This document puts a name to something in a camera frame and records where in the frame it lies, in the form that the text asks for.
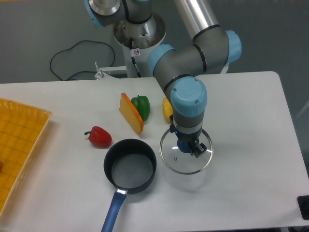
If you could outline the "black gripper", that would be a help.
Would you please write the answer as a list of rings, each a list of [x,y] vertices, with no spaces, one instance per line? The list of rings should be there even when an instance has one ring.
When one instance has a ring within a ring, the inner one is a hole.
[[[184,127],[174,120],[173,115],[169,117],[169,120],[170,132],[175,133],[178,139],[186,142],[190,148],[190,154],[196,158],[199,158],[207,150],[207,147],[203,143],[199,142],[203,122],[201,121],[199,124],[193,127]]]

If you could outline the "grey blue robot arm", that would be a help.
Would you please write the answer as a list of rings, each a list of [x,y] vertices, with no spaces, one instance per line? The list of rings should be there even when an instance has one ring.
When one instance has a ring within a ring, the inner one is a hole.
[[[237,60],[242,53],[239,36],[220,27],[206,0],[175,2],[192,39],[192,45],[181,51],[163,44],[165,23],[149,0],[86,0],[84,4],[96,27],[114,26],[128,77],[157,80],[172,106],[170,131],[181,142],[180,150],[195,157],[203,154],[206,146],[199,137],[207,94],[197,76]]]

